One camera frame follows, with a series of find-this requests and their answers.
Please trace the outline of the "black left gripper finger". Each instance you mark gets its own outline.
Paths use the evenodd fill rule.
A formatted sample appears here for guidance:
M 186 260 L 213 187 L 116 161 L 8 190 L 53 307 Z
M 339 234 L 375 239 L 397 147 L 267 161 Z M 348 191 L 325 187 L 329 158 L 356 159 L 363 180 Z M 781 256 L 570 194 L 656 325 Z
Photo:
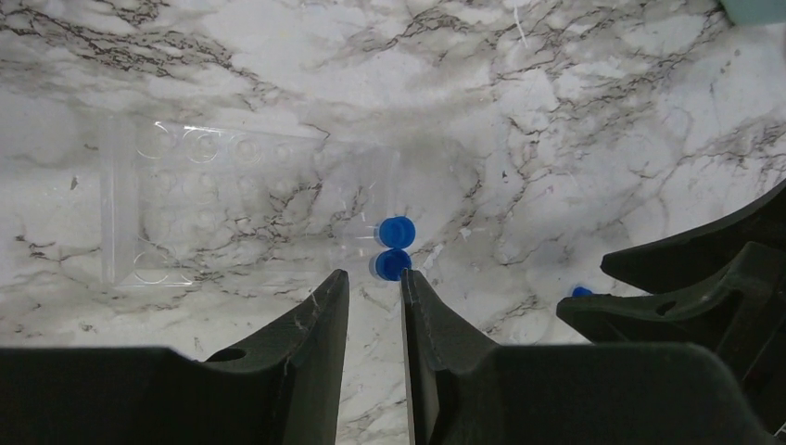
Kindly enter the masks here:
M 688 342 L 716 354 L 768 430 L 785 427 L 785 254 L 749 243 L 720 271 L 678 291 L 590 295 L 557 315 L 588 340 Z
M 714 222 L 603 256 L 601 269 L 650 294 L 696 284 L 733 260 L 749 243 L 785 249 L 785 183 Z
M 203 362 L 162 347 L 1 352 L 5 444 L 332 444 L 349 277 Z
M 425 277 L 400 280 L 413 444 L 770 444 L 709 350 L 679 343 L 501 345 Z

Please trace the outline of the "blue capped tube separated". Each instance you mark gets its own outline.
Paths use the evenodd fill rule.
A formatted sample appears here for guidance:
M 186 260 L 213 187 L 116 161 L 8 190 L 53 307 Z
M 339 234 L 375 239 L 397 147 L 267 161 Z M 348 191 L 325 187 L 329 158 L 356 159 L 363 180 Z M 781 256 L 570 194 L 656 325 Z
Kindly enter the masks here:
M 345 226 L 342 235 L 350 243 L 405 249 L 414 242 L 416 228 L 406 216 L 356 218 Z

